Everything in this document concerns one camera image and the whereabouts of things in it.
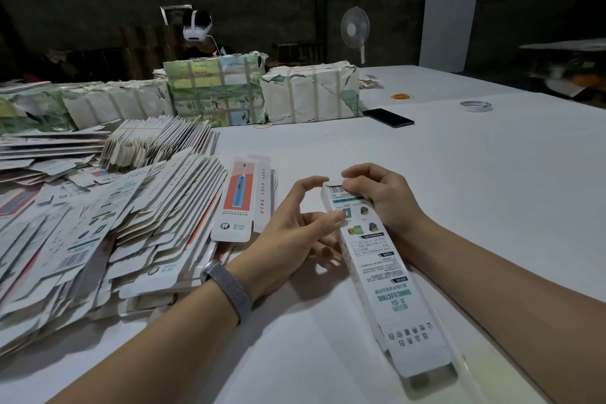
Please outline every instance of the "barcode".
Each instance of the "barcode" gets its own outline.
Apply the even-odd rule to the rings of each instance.
[[[77,252],[76,254],[68,255],[67,257],[65,257],[65,259],[61,261],[61,264],[59,264],[57,269],[69,267],[71,265],[78,265],[84,260],[86,254],[86,252]]]

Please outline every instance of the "wristwatch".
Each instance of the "wristwatch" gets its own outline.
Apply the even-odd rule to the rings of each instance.
[[[215,283],[223,290],[238,312],[238,315],[240,316],[238,325],[244,323],[250,316],[250,312],[253,308],[253,301],[250,300],[250,297],[240,280],[232,275],[231,272],[223,267],[223,264],[216,259],[211,260],[204,266],[202,274],[206,277],[205,281],[208,281],[209,278],[214,279]]]

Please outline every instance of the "black label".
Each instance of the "black label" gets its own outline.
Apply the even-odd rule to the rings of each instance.
[[[360,235],[360,238],[362,239],[367,239],[367,238],[376,238],[376,237],[382,237],[383,235],[385,235],[383,232],[380,233],[372,233],[370,235]]]

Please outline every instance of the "wrapped package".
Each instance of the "wrapped package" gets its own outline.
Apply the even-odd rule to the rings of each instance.
[[[163,79],[78,83],[56,94],[79,129],[116,119],[145,120],[175,116],[167,81]]]
[[[177,114],[202,116],[212,126],[265,122],[260,85],[265,59],[253,51],[164,63]]]
[[[75,129],[68,110],[56,94],[60,87],[49,83],[0,94],[0,134],[27,129]]]
[[[347,61],[279,66],[261,78],[271,123],[304,123],[358,116],[358,68]]]

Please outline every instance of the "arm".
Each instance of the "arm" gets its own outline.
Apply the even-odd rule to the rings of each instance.
[[[328,178],[295,183],[254,244],[227,268],[252,300],[279,288],[310,252],[337,247],[337,214],[300,214],[306,191]],[[238,313],[212,280],[159,317],[49,402],[138,404],[179,401],[194,377],[207,375],[238,324]]]
[[[400,254],[465,310],[556,403],[606,402],[606,304],[541,278],[446,230],[405,179],[352,166],[343,185],[373,200]]]

